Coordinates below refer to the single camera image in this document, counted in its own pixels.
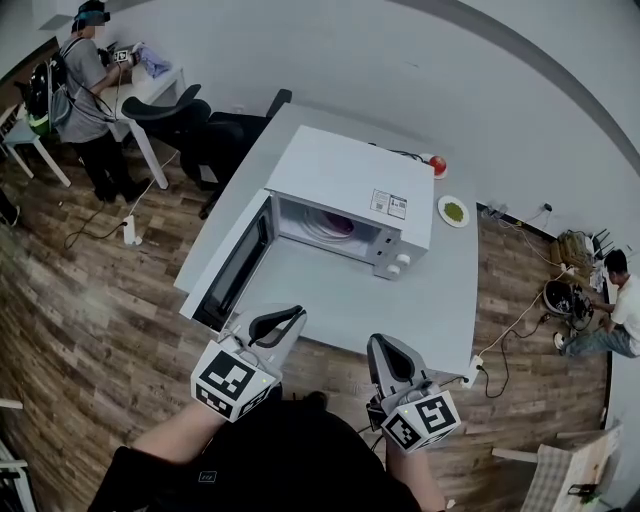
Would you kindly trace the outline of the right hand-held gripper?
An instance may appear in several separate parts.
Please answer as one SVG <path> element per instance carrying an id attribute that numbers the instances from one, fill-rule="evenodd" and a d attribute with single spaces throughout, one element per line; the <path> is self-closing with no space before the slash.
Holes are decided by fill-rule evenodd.
<path id="1" fill-rule="evenodd" d="M 444 439 L 461 425 L 450 392 L 425 380 L 424 360 L 409 345 L 374 333 L 367 342 L 367 359 L 377 391 L 370 402 L 371 427 L 404 454 Z"/>

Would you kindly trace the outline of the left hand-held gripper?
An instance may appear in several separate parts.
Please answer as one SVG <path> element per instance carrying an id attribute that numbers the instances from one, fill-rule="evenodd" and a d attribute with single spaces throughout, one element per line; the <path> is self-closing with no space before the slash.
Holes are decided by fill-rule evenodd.
<path id="1" fill-rule="evenodd" d="M 280 382 L 281 367 L 306 321 L 300 305 L 232 315 L 192 372 L 192 397 L 223 419 L 237 421 Z"/>

